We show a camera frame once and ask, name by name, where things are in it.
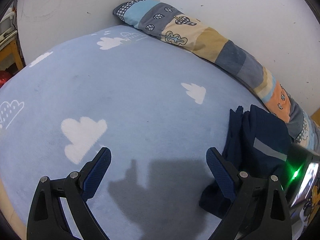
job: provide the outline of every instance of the reflective surface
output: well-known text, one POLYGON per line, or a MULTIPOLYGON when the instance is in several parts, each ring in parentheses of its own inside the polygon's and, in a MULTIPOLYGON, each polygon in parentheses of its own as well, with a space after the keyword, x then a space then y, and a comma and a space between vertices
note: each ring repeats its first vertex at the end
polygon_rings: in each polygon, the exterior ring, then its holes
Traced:
POLYGON ((310 192, 313 183, 316 179, 317 172, 318 172, 319 164, 318 163, 310 163, 308 166, 308 169, 306 171, 306 174, 303 178, 303 181, 301 183, 299 192, 297 196, 295 197, 294 201, 292 202, 291 206, 293 206, 295 203, 299 203, 307 197, 308 193, 310 192))

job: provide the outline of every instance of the green led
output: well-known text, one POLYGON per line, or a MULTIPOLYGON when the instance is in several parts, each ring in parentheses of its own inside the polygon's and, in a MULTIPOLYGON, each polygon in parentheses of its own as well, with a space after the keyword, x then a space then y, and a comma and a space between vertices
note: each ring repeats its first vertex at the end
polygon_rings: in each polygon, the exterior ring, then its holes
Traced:
POLYGON ((293 176, 292 176, 292 177, 293 177, 293 179, 295 179, 295 177, 297 177, 297 176, 298 176, 298 173, 299 173, 299 170, 294 172, 294 174, 293 174, 293 176))

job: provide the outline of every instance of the navy blue cloth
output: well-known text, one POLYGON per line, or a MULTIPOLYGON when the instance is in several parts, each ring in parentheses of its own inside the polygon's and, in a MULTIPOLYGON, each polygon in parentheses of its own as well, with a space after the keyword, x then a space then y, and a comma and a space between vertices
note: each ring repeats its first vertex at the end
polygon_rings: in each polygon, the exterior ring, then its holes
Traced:
MULTIPOLYGON (((250 111, 245 113, 239 106, 235 112, 230 110, 227 141, 222 156, 238 171, 246 171, 252 177, 280 177, 291 143, 287 126, 281 119, 255 105, 251 105, 250 111)), ((214 181, 203 191, 199 205, 207 212, 223 218, 231 202, 223 196, 214 181)))

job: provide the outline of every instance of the light blue bedsheet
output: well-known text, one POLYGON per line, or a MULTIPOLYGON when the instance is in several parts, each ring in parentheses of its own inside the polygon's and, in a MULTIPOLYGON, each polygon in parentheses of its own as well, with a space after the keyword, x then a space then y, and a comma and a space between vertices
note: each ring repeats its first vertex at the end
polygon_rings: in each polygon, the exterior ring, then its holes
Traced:
POLYGON ((23 222, 42 176, 79 171, 106 146, 88 205, 111 240, 208 239, 220 220, 198 206, 206 150, 223 150, 230 108, 262 107, 213 64, 123 25, 52 48, 0 100, 0 174, 23 222))

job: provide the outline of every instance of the white wall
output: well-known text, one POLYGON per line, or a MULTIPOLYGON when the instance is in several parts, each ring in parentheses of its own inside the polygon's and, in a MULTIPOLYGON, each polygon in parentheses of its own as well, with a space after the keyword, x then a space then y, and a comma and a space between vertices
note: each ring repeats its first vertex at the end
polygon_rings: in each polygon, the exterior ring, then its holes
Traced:
POLYGON ((308 114, 320 106, 320 25, 304 0, 161 0, 254 55, 308 114))
POLYGON ((112 10, 129 0, 18 0, 18 31, 26 64, 64 41, 120 23, 112 10))

